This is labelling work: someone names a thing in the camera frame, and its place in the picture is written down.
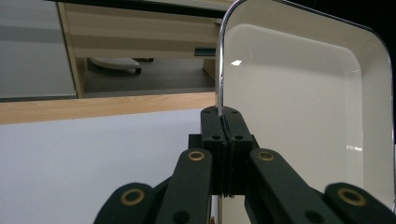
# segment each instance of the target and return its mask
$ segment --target screw hole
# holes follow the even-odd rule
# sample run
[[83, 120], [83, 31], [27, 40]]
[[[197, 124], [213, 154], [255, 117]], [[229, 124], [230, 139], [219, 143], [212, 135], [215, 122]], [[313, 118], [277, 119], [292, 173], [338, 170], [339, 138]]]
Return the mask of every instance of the screw hole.
[[367, 204], [366, 199], [354, 189], [339, 189], [337, 194], [346, 203], [355, 206], [364, 206]]
[[121, 195], [121, 203], [127, 206], [139, 204], [143, 201], [145, 192], [142, 189], [129, 189]]
[[193, 151], [189, 153], [189, 159], [192, 161], [201, 161], [205, 157], [205, 154], [200, 151]]
[[314, 211], [306, 211], [305, 217], [310, 223], [320, 224], [324, 223], [324, 218], [321, 214]]
[[185, 211], [179, 211], [173, 215], [173, 221], [176, 224], [184, 224], [189, 222], [189, 220], [190, 220], [190, 214]]
[[275, 159], [274, 154], [272, 154], [271, 152], [266, 152], [266, 151], [259, 152], [259, 154], [257, 156], [262, 161], [273, 161]]

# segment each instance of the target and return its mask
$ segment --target white tray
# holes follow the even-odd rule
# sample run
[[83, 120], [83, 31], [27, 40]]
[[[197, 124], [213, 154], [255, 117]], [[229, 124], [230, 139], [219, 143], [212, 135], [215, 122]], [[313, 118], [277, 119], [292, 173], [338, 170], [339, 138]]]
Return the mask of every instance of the white tray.
[[224, 27], [218, 107], [241, 111], [311, 187], [347, 182], [391, 207], [391, 70], [378, 37], [270, 0], [242, 3]]

